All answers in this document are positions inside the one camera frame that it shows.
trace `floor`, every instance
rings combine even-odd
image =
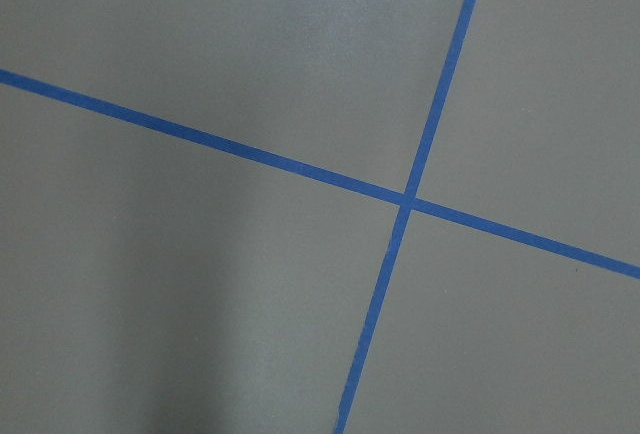
[[[0,0],[8,434],[637,433],[637,0]]]

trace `blue stripe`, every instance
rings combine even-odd
[[[364,326],[360,333],[358,346],[353,356],[353,361],[351,362],[349,374],[347,375],[347,382],[345,384],[344,391],[342,392],[340,405],[338,406],[338,418],[333,431],[334,434],[343,434],[347,426],[347,420],[349,418],[349,413],[351,412],[351,407],[353,406],[353,400],[355,399],[360,377],[362,376],[362,370],[364,369],[364,364],[367,360],[369,347],[371,346],[371,341],[373,339],[376,324],[380,317],[380,311],[382,310],[387,288],[391,281],[393,267],[398,257],[407,222],[409,221],[413,201],[416,198],[418,186],[420,185],[420,180],[422,179],[422,175],[427,164],[429,152],[433,144],[433,139],[436,135],[438,122],[440,121],[442,109],[444,108],[444,104],[447,99],[453,74],[455,72],[456,65],[458,64],[458,59],[460,58],[462,44],[467,34],[475,3],[476,0],[464,0],[462,2],[462,7],[460,8],[458,22],[456,23],[456,27],[453,31],[447,57],[440,73],[440,80],[438,81],[438,86],[433,96],[431,108],[429,109],[427,122],[422,132],[422,137],[420,138],[420,143],[418,145],[413,165],[411,166],[411,172],[404,191],[404,199],[398,209],[398,214],[391,232],[389,247],[384,260],[382,261],[382,266],[380,267],[380,273],[378,274],[378,280],[376,281],[371,302],[369,303],[369,309],[367,310]]]
[[[429,201],[416,199],[413,202],[413,209],[416,211],[439,217],[447,221],[455,222],[463,226],[471,227],[479,231],[488,232],[495,236],[504,237],[512,241],[526,244],[528,246],[552,252],[563,257],[582,261],[592,266],[602,267],[613,272],[618,272],[635,279],[640,279],[640,267],[618,261],[610,257],[586,251],[579,247],[570,246],[562,242],[554,241],[546,237],[538,236],[527,231],[516,229],[498,222],[489,221],[481,217],[467,214],[449,207],[441,206]]]
[[[212,149],[224,151],[238,157],[250,159],[262,164],[267,164],[283,171],[299,174],[316,181],[325,182],[349,191],[364,194],[365,196],[380,199],[392,204],[400,204],[403,195],[399,192],[376,186],[368,182],[360,181],[337,172],[312,166],[304,162],[296,161],[288,157],[279,156],[271,152],[263,151],[255,147],[247,146],[239,142],[231,141],[220,136],[209,134],[191,127],[183,126],[175,122],[166,121],[159,117],[150,116],[142,112],[134,111],[126,107],[118,106],[110,102],[102,101],[78,92],[63,89],[46,82],[21,76],[13,72],[0,69],[0,83],[17,87],[24,91],[32,92],[50,99],[65,102],[72,106],[88,109],[99,114],[104,114],[121,121],[130,122],[137,126],[162,132],[173,137],[207,146]]]

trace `blue tape strip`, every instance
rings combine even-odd
[[[445,58],[438,86],[433,96],[431,108],[429,109],[427,122],[422,132],[416,156],[411,166],[411,172],[409,173],[407,186],[404,191],[404,199],[398,209],[398,214],[391,232],[389,247],[384,260],[382,261],[382,266],[380,267],[378,280],[376,281],[364,326],[358,340],[358,347],[356,348],[353,361],[351,362],[351,367],[349,368],[347,382],[345,384],[344,391],[342,392],[340,405],[338,406],[338,418],[333,431],[334,434],[343,434],[347,425],[349,413],[351,412],[360,377],[362,376],[362,370],[364,369],[364,364],[367,359],[369,347],[371,346],[376,324],[378,323],[387,288],[391,281],[391,274],[393,273],[400,245],[402,244],[404,232],[409,221],[413,201],[416,198],[418,186],[420,185],[420,180],[422,179],[422,175],[427,165],[429,152],[433,145],[433,139],[436,135],[438,123],[453,79],[453,74],[458,64],[458,59],[460,58],[462,44],[469,28],[469,22],[471,21],[471,14],[473,13],[475,3],[476,0],[463,0],[460,8],[458,22],[456,23],[456,27],[453,31],[449,50],[447,51],[447,57]]]
[[[635,279],[640,279],[640,267],[606,257],[595,252],[586,251],[579,247],[570,246],[562,242],[554,241],[546,237],[538,236],[515,227],[510,227],[498,222],[489,221],[472,214],[467,214],[449,207],[441,206],[433,202],[416,199],[413,202],[413,209],[416,211],[439,217],[447,221],[455,222],[463,226],[471,227],[478,231],[488,232],[495,236],[504,237],[512,241],[526,244],[528,246],[552,252],[560,256],[582,261],[592,266],[602,267],[613,272],[618,272]]]
[[[50,99],[65,102],[72,106],[88,109],[99,114],[130,122],[137,126],[162,132],[170,136],[178,137],[186,141],[207,146],[219,151],[224,151],[238,157],[250,159],[261,164],[267,164],[283,171],[299,174],[316,181],[325,182],[349,191],[364,194],[365,196],[380,199],[381,201],[399,204],[403,195],[399,192],[376,186],[368,182],[360,181],[337,172],[312,166],[304,162],[296,161],[288,157],[279,156],[271,152],[263,151],[255,147],[247,146],[239,142],[231,141],[220,136],[215,136],[191,127],[183,126],[175,122],[166,121],[159,117],[143,114],[126,107],[118,106],[107,101],[102,101],[78,92],[63,89],[46,82],[31,79],[0,69],[0,83],[17,87]]]

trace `gray floor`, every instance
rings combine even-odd
[[[462,0],[0,0],[0,69],[403,191]],[[640,263],[636,0],[478,0],[419,196]],[[0,431],[329,433],[398,210],[0,86]],[[414,212],[346,432],[640,431],[640,281]]]

